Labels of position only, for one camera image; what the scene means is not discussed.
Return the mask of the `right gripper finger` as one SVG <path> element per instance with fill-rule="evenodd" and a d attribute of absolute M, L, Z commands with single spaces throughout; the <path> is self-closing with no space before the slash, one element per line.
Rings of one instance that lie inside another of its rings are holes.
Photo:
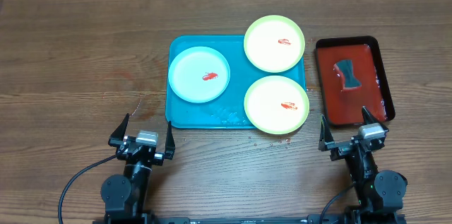
<path fill-rule="evenodd" d="M 330 127 L 328 122 L 326 121 L 326 117 L 321 115 L 321 130 L 319 137 L 319 150 L 320 151 L 329 151 L 334 147 L 335 141 L 333 139 Z"/>
<path fill-rule="evenodd" d="M 362 116 L 364 125 L 378 124 L 385 132 L 388 132 L 388 127 L 380 122 L 374 115 L 372 115 L 365 106 L 362 107 Z"/>

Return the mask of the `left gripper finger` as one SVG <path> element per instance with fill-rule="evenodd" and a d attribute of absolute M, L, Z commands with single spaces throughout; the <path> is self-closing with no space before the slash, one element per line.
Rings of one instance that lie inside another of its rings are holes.
<path fill-rule="evenodd" d="M 167 124 L 167 135 L 166 135 L 166 141 L 165 141 L 165 154 L 164 158 L 168 160 L 172 160 L 175 153 L 175 142 L 174 137 L 172 135 L 172 123 L 168 122 Z"/>
<path fill-rule="evenodd" d="M 110 141 L 122 141 L 125 136 L 128 123 L 129 123 L 129 113 L 125 115 L 121 124 L 112 132 L 112 134 L 109 137 Z"/>

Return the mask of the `light blue round plate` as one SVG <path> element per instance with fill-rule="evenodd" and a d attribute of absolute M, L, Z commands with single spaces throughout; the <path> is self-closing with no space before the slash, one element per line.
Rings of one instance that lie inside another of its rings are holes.
<path fill-rule="evenodd" d="M 230 81 L 226 58 L 211 47 L 190 47 L 172 61 L 168 81 L 173 92 L 192 103 L 204 103 L 219 97 Z"/>

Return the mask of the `dark sponge with pink edge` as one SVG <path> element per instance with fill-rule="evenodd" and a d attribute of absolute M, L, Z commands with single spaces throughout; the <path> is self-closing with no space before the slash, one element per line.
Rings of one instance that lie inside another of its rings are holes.
<path fill-rule="evenodd" d="M 340 79 L 342 91 L 357 90 L 362 86 L 361 82 L 354 75 L 352 60 L 345 59 L 338 61 L 334 64 L 333 69 Z"/>

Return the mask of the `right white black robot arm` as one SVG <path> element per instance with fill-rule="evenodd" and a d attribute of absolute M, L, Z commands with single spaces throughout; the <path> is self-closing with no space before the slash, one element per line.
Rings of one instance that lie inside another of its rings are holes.
<path fill-rule="evenodd" d="M 408 180 L 399 172 L 378 170 L 373 152 L 384 147 L 389 129 L 362 108 L 364 124 L 358 128 L 357 135 L 349 141 L 336 143 L 333 139 L 326 117 L 321 115 L 319 150 L 330 152 L 332 161 L 345 160 L 352 184 L 334 196 L 323 208 L 320 223 L 405 223 L 405 217 L 397 211 L 403 208 Z M 348 206 L 344 213 L 328 217 L 326 212 L 331 205 L 354 189 L 358 199 L 357 206 Z"/>

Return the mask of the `yellow-green round plate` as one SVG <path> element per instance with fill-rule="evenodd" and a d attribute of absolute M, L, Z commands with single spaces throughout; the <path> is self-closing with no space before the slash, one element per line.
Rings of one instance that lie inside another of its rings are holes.
<path fill-rule="evenodd" d="M 291 69 L 305 50 L 304 33 L 293 20 L 269 15 L 255 20 L 244 35 L 244 52 L 258 69 L 280 73 Z"/>
<path fill-rule="evenodd" d="M 290 78 L 266 76 L 255 81 L 244 97 L 248 120 L 268 134 L 289 134 L 307 120 L 306 91 Z"/>

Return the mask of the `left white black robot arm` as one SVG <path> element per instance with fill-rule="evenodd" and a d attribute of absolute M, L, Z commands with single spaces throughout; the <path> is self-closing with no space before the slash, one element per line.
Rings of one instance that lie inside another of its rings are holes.
<path fill-rule="evenodd" d="M 174 157 L 175 143 L 172 125 L 167 125 L 165 151 L 156 151 L 158 134 L 141 130 L 137 136 L 127 136 L 127 114 L 112 132 L 108 145 L 116 148 L 115 158 L 125 162 L 121 175 L 112 175 L 102 184 L 100 194 L 105 203 L 105 216 L 101 223 L 155 224 L 159 220 L 152 211 L 144 209 L 150 184 L 152 167 L 161 166 Z"/>

